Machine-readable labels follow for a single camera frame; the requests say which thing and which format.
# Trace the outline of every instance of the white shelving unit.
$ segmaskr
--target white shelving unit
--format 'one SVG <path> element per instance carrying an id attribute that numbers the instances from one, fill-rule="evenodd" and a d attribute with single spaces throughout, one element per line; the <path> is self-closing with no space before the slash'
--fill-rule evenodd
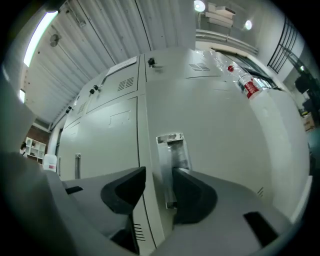
<path id="1" fill-rule="evenodd" d="M 25 153 L 28 156 L 36 159 L 36 161 L 40 165 L 42 165 L 45 157 L 46 144 L 41 143 L 29 137 L 26 137 L 25 143 L 26 143 Z"/>

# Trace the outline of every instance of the cabinet handle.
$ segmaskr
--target cabinet handle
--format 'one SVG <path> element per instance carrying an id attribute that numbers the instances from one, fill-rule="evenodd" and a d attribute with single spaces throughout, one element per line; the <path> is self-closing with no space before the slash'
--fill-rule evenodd
<path id="1" fill-rule="evenodd" d="M 58 170 L 57 173 L 59 177 L 61 176 L 61 156 L 58 157 Z"/>
<path id="2" fill-rule="evenodd" d="M 74 178 L 80 179 L 81 154 L 75 154 Z"/>

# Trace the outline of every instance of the corrugated ceiling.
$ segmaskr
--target corrugated ceiling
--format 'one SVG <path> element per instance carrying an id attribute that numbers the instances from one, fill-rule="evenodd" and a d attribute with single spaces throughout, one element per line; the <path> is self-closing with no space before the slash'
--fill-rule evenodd
<path id="1" fill-rule="evenodd" d="M 59 41 L 52 47 L 50 37 L 55 34 Z M 195 40 L 193 0 L 67 1 L 26 70 L 26 104 L 51 123 L 106 69 L 153 50 L 194 49 Z"/>

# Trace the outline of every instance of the person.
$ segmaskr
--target person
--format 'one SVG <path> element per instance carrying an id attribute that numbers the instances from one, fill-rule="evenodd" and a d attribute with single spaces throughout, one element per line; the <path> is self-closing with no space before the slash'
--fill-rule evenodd
<path id="1" fill-rule="evenodd" d="M 22 142 L 21 144 L 21 147 L 20 147 L 20 155 L 22 155 L 24 158 L 27 158 L 27 153 L 26 153 L 26 147 L 27 147 L 27 144 L 25 142 Z"/>

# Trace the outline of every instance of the ceiling light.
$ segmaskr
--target ceiling light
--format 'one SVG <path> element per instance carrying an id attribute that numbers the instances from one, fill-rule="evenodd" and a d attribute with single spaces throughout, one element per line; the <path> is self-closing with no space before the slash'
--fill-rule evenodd
<path id="1" fill-rule="evenodd" d="M 244 24 L 244 27 L 247 29 L 247 30 L 250 30 L 252 28 L 252 23 L 250 20 L 247 20 Z"/>
<path id="2" fill-rule="evenodd" d="M 194 9 L 197 12 L 203 12 L 206 9 L 206 6 L 205 6 L 204 2 L 196 0 L 196 1 L 194 1 Z"/>
<path id="3" fill-rule="evenodd" d="M 20 100 L 22 101 L 22 103 L 25 103 L 25 96 L 26 96 L 25 91 L 21 89 L 21 90 L 19 91 L 19 98 L 20 98 Z"/>
<path id="4" fill-rule="evenodd" d="M 29 67 L 29 65 L 30 65 L 32 56 L 35 53 L 35 50 L 37 48 L 37 45 L 38 45 L 42 35 L 46 31 L 47 27 L 50 25 L 52 20 L 57 16 L 57 14 L 58 14 L 58 11 L 47 12 L 44 15 L 43 19 L 40 21 L 39 25 L 36 27 L 35 32 L 33 33 L 32 37 L 31 37 L 28 48 L 26 49 L 24 60 L 23 60 L 24 64 L 26 64 L 27 67 Z"/>

